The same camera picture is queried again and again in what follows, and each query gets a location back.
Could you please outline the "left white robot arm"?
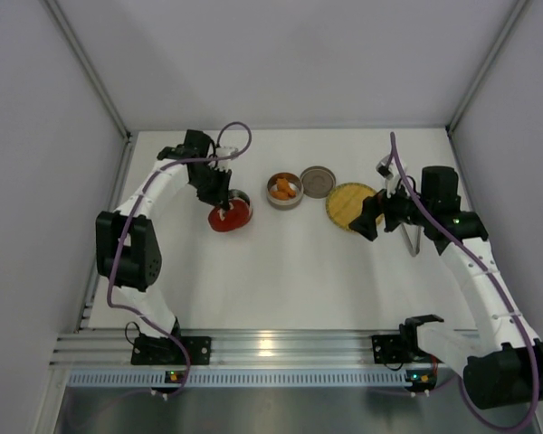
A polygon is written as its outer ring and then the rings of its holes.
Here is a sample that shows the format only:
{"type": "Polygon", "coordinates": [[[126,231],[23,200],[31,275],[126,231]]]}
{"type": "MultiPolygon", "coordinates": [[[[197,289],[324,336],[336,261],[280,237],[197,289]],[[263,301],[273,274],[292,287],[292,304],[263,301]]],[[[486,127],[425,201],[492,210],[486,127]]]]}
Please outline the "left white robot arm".
{"type": "Polygon", "coordinates": [[[243,152],[203,131],[188,130],[182,144],[159,151],[149,174],[124,203],[97,216],[96,267],[108,280],[107,305],[134,315],[144,338],[181,345],[175,314],[161,292],[151,288],[162,269],[155,223],[187,186],[195,188],[200,202],[231,210],[228,162],[243,152]]]}

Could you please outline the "orange fried food piece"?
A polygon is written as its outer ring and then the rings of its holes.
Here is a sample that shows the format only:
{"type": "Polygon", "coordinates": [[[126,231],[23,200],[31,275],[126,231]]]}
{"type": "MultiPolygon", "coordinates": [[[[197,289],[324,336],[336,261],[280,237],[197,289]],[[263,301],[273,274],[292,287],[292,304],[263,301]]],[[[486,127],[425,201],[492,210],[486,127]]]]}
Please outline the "orange fried food piece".
{"type": "Polygon", "coordinates": [[[283,201],[287,201],[291,198],[287,193],[278,190],[270,190],[270,195],[275,199],[283,201]]]}

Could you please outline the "metal tongs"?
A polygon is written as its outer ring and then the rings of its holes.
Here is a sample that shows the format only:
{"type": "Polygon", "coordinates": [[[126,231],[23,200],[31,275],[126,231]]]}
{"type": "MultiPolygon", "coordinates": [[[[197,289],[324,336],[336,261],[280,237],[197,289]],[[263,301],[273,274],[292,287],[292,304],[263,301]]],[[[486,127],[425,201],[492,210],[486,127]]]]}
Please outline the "metal tongs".
{"type": "Polygon", "coordinates": [[[408,253],[413,258],[417,257],[421,251],[422,227],[402,224],[400,229],[408,253]]]}

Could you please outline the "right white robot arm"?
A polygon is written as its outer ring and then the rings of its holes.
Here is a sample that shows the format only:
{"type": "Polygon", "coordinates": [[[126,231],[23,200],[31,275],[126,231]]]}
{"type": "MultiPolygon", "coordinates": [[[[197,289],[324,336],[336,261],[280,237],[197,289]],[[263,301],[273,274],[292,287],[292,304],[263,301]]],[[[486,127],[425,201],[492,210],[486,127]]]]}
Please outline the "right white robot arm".
{"type": "Polygon", "coordinates": [[[542,401],[543,342],[514,303],[480,217],[462,210],[457,172],[427,166],[420,191],[409,193],[410,181],[394,165],[377,171],[385,187],[364,200],[349,229],[374,241],[377,218],[387,232],[404,224],[421,228],[452,272],[479,334],[466,338],[436,314],[412,316],[399,326],[400,353],[407,361],[432,356],[447,364],[481,410],[542,401]]]}

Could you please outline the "red round lid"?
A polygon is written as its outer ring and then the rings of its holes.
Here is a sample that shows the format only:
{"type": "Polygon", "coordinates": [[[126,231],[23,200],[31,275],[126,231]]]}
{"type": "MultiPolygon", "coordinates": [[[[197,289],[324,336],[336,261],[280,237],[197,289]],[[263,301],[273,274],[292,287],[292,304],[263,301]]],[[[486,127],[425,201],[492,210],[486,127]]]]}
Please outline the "red round lid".
{"type": "Polygon", "coordinates": [[[238,229],[235,229],[235,230],[232,229],[231,218],[226,216],[229,210],[226,211],[223,208],[214,207],[214,209],[210,211],[207,221],[212,230],[217,231],[217,232],[228,232],[228,231],[238,230],[238,229]]]}

